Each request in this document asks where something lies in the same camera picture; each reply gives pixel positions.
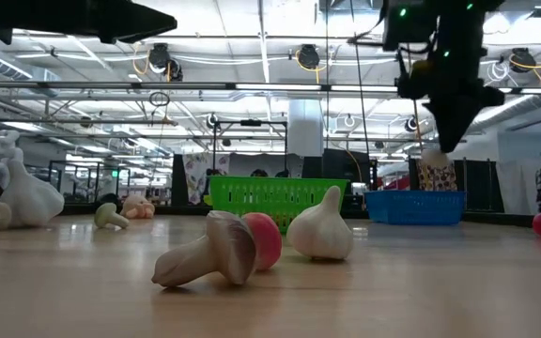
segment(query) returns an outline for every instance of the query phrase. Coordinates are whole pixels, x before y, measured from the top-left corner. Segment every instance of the curtain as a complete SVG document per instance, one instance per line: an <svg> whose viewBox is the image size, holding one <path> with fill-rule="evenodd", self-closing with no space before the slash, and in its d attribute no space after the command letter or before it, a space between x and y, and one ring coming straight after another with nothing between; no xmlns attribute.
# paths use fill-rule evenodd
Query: curtain
<svg viewBox="0 0 541 338"><path fill-rule="evenodd" d="M216 155L216 170L220 175L226 175L229 171L229 155ZM202 201L204 191L207 190L207 170L212 169L212 154L189 154L183 155L185 166L185 178L187 180L187 194L189 203L197 205Z"/></svg>
<svg viewBox="0 0 541 338"><path fill-rule="evenodd" d="M504 212L514 215L535 215L538 212L535 173L540 167L541 161L536 160L497 163Z"/></svg>

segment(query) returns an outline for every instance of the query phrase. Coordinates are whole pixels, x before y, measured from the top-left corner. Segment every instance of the white toy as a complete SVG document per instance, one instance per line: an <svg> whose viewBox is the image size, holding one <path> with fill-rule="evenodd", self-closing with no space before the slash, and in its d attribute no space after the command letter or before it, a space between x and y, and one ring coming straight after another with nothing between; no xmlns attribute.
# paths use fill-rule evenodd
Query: white toy
<svg viewBox="0 0 541 338"><path fill-rule="evenodd" d="M21 161L9 160L9 184L0 202L11 209L9 227L45 226L62 212L64 197L49 183L29 175Z"/></svg>
<svg viewBox="0 0 541 338"><path fill-rule="evenodd" d="M20 137L17 131L0 131L0 186L5 189L9 184L8 161L23 162L24 154L16 147Z"/></svg>
<svg viewBox="0 0 541 338"><path fill-rule="evenodd" d="M311 258L346 259L354 235L339 215L341 192L330 187L319 205L304 210L287 228L287 241Z"/></svg>

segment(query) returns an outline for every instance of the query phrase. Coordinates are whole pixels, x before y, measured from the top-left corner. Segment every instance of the garlic bulb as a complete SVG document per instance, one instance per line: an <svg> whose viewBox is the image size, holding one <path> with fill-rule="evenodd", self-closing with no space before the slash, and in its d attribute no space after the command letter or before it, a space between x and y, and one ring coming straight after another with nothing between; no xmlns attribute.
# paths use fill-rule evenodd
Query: garlic bulb
<svg viewBox="0 0 541 338"><path fill-rule="evenodd" d="M341 192L330 187L323 201L303 211L287 228L287 241L300 254L312 258L346 259L354 236L339 215Z"/></svg>

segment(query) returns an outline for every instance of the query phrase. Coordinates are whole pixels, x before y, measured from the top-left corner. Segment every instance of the black equipment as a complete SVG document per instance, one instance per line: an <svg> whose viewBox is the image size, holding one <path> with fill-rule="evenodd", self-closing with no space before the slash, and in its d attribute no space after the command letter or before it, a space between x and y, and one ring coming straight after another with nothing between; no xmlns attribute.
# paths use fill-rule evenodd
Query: black equipment
<svg viewBox="0 0 541 338"><path fill-rule="evenodd" d="M14 28L134 43L177 28L174 17L130 0L0 0L0 40Z"/></svg>
<svg viewBox="0 0 541 338"><path fill-rule="evenodd" d="M170 57L167 43L154 43L154 47L149 51L149 64L156 69L164 69L162 74L170 76L168 79L172 82L183 81L183 69L177 60Z"/></svg>
<svg viewBox="0 0 541 338"><path fill-rule="evenodd" d="M435 116L441 151L452 152L479 112L504 104L504 94L484 86L478 78L486 13L504 0L384 0L379 22L385 20L383 42L365 42L365 32L348 43L396 51L400 77L398 96L418 100L429 96L424 107ZM412 50L411 43L425 43ZM402 53L408 53L408 60ZM426 54L426 60L405 61L411 54Z"/></svg>

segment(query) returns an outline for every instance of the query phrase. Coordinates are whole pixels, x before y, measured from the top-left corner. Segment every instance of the ceiling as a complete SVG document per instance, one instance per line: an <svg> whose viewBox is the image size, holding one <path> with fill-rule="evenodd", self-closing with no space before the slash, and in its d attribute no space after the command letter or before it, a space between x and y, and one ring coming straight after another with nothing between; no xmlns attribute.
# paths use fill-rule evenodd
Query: ceiling
<svg viewBox="0 0 541 338"><path fill-rule="evenodd" d="M135 45L122 42L109 45L100 43L97 38L16 30L11 45L0 42L0 57L19 68L44 68L62 81L85 83L165 82L164 76L146 68L147 51L154 42L169 44L170 54L182 67L185 83L358 85L362 81L363 85L393 85L399 73L393 54L377 48L360 48L357 58L356 49L345 43L354 31L365 31L375 24L381 6L378 1L353 1L354 21L348 1L337 2L339 4L335 10L329 13L315 11L315 0L134 2L173 15L178 20L178 29ZM541 18L530 17L536 5L541 5L541 1L509 0L501 12L487 17L484 30L488 54L480 70L480 76L487 83L502 87L541 85L533 72L504 74L501 68L494 69L494 62L501 56L507 58L515 47L529 48L538 65L541 65ZM325 24L325 15L329 18L328 24ZM382 30L381 24L373 30L371 38L379 38ZM305 71L293 59L302 44L310 43L316 44L322 61L330 58L330 65L322 71ZM0 80L9 79L0 75ZM133 138L164 135L168 139L155 142L169 152L210 150L209 140L195 142L188 138L210 135L206 121L212 114L227 121L247 118L283 121L287 120L289 102L295 99L289 93L239 95L239 92L168 91L166 94L171 102L166 107L155 107L148 101L148 91L136 93L130 98L127 96L124 100L122 96L126 92L122 91L62 90L60 97L68 100L58 98L49 103L32 100L32 94L22 90L0 90L0 103L4 102L2 106L18 113L15 118L78 119L90 116L94 123L89 128L76 124L43 123L37 130L54 134L99 134L100 139L65 139L73 146L109 146L114 152L125 154L135 150L127 149L117 139L108 142L106 135L112 137L115 132L123 132ZM89 98L90 94L101 97L93 100ZM113 94L116 94L113 100L106 99L106 96ZM331 147L347 146L354 150L365 150L364 142L338 141L363 137L363 111L368 137L412 139L415 136L405 130L405 124L414 116L414 104L410 100L398 99L394 94L367 95L363 104L359 97L339 93L331 93L328 98L322 95L316 100L323 114L330 117L326 134L335 138ZM427 141L433 140L436 135L432 115L421 103L423 101L417 102L421 131ZM55 112L54 117L47 116L52 112ZM145 118L159 121L165 115L177 121L178 126L132 124ZM119 120L121 123L103 125L97 123L98 119ZM30 128L25 131L36 132ZM279 135L285 135L282 126L275 131L270 131L268 127L253 130L252 127L236 126L224 131L224 136L234 136L236 140L232 146L224 146L223 149L280 152L284 143ZM184 139L170 139L173 136ZM238 140L248 136L258 137L259 140ZM405 145L388 143L386 148L396 151Z"/></svg>

